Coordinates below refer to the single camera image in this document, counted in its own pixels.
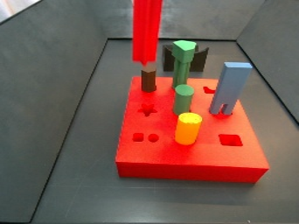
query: cylinder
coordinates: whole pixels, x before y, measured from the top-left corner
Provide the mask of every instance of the cylinder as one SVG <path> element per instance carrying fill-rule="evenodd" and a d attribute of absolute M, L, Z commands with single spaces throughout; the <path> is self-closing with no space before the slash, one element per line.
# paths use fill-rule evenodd
<path fill-rule="evenodd" d="M 175 142 L 183 145 L 193 144 L 199 135 L 200 126 L 200 115 L 195 113 L 180 114 L 175 130 Z"/>
<path fill-rule="evenodd" d="M 192 95 L 193 88 L 191 86 L 181 84 L 175 88 L 172 112 L 176 115 L 189 112 L 192 105 Z"/>

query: hole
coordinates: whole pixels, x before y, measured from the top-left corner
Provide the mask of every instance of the hole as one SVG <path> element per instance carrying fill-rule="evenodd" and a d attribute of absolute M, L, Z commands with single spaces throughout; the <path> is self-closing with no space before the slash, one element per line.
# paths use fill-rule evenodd
<path fill-rule="evenodd" d="M 219 142 L 220 142 L 221 145 L 243 146 L 243 143 L 240 141 L 239 135 L 225 135 L 225 134 L 220 134 L 219 135 Z"/>
<path fill-rule="evenodd" d="M 143 142 L 144 141 L 144 133 L 135 133 L 133 134 L 133 141 Z"/>
<path fill-rule="evenodd" d="M 155 143 L 157 140 L 159 140 L 159 136 L 157 136 L 156 134 L 151 134 L 151 135 L 148 136 L 148 141 L 149 141 L 149 142 Z"/>
<path fill-rule="evenodd" d="M 212 95 L 215 94 L 215 89 L 209 89 L 208 87 L 203 87 L 204 94 Z"/>
<path fill-rule="evenodd" d="M 141 108 L 137 110 L 137 112 L 143 112 L 144 116 L 149 116 L 152 113 L 156 113 L 155 105 L 153 104 L 141 104 Z"/>

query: square hole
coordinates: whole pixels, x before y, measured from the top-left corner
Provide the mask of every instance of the square hole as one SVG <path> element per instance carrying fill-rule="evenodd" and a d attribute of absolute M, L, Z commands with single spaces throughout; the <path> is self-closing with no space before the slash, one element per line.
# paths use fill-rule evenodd
<path fill-rule="evenodd" d="M 133 141 L 143 142 L 144 141 L 144 133 L 135 133 L 133 134 Z"/>
<path fill-rule="evenodd" d="M 243 146 L 239 135 L 219 134 L 219 142 L 221 145 Z"/>

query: gray wall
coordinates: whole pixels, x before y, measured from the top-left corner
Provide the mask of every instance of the gray wall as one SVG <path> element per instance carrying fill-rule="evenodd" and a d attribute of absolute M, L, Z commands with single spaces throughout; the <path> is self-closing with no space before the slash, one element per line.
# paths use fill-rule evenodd
<path fill-rule="evenodd" d="M 107 38 L 84 1 L 0 26 L 0 221 L 30 220 Z"/>
<path fill-rule="evenodd" d="M 160 38 L 236 40 L 265 0 L 163 0 Z M 132 38 L 132 2 L 92 2 L 109 38 Z"/>
<path fill-rule="evenodd" d="M 267 0 L 237 43 L 299 122 L 299 1 Z"/>

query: round hole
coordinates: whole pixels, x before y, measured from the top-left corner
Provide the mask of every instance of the round hole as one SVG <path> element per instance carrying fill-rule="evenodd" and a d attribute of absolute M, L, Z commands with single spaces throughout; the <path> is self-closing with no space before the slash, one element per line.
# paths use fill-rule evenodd
<path fill-rule="evenodd" d="M 151 135 L 148 136 L 148 141 L 149 141 L 149 142 L 155 143 L 157 140 L 159 140 L 159 136 L 157 136 L 156 134 L 151 134 Z"/>

